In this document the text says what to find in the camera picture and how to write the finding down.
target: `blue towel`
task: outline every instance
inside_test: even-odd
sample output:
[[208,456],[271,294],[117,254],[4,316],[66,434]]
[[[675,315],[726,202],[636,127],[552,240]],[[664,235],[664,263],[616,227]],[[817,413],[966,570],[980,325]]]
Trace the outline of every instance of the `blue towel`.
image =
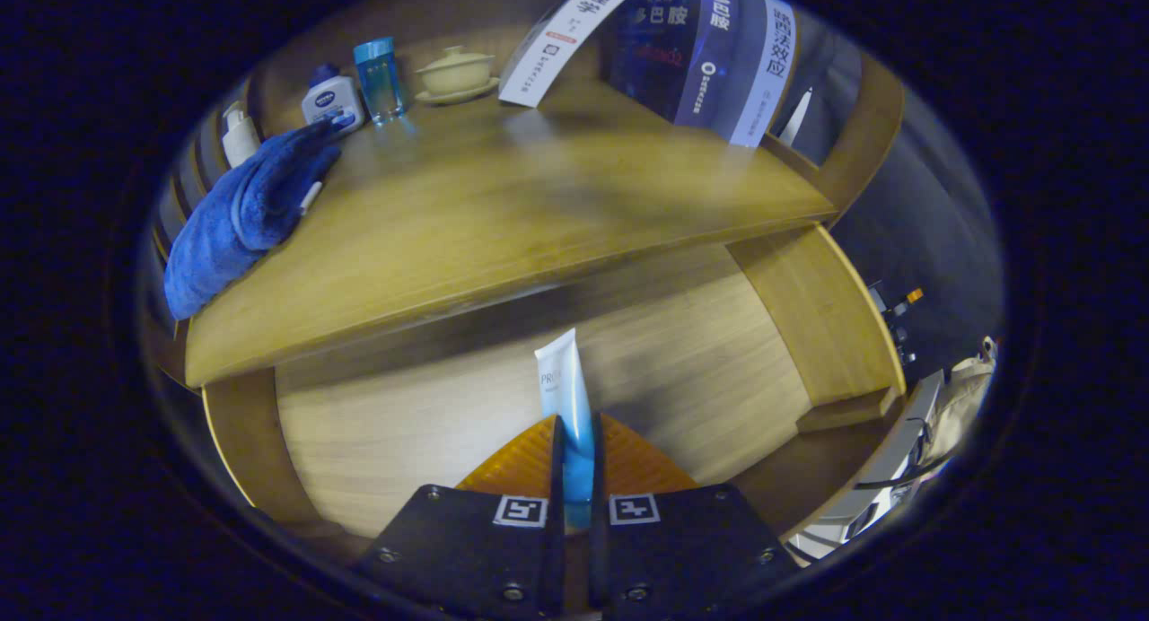
[[172,243],[163,274],[172,316],[196,314],[291,236],[303,195],[339,158],[339,148],[327,145],[338,129],[322,121],[272,137],[219,177]]

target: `saucer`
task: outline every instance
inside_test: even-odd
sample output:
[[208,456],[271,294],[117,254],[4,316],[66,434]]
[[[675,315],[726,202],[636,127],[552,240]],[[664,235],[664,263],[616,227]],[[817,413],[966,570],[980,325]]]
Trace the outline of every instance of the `saucer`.
[[463,102],[464,100],[471,100],[478,95],[488,93],[488,91],[496,89],[499,86],[499,76],[492,76],[487,84],[477,86],[473,90],[456,91],[455,93],[445,93],[442,95],[431,95],[429,91],[421,91],[415,94],[415,100],[421,102],[429,102],[431,105],[452,105],[455,102]]

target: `blue glass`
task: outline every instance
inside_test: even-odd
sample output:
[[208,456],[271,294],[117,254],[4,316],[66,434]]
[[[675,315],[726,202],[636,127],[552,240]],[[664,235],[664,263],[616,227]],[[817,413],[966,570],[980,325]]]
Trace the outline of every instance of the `blue glass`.
[[386,123],[407,112],[407,94],[399,82],[391,38],[381,38],[355,48],[355,66],[368,114],[376,123]]

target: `white pen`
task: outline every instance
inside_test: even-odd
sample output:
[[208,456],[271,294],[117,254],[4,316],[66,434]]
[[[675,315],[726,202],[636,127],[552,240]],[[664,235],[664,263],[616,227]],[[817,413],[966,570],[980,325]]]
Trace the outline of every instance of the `white pen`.
[[300,201],[299,204],[299,207],[301,209],[300,210],[301,215],[307,214],[307,208],[311,205],[311,201],[315,201],[315,197],[319,194],[321,187],[323,187],[323,182],[316,182],[311,184],[311,187],[307,191],[307,194],[303,195],[303,200]]

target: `nivea lotion bottle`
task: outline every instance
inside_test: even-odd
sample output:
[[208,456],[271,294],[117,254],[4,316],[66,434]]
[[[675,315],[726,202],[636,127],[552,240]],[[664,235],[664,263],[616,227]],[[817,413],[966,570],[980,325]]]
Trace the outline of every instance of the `nivea lotion bottle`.
[[340,76],[333,64],[323,64],[311,75],[311,89],[303,97],[303,118],[308,124],[325,117],[336,118],[340,135],[363,124],[363,103],[355,91],[355,80]]

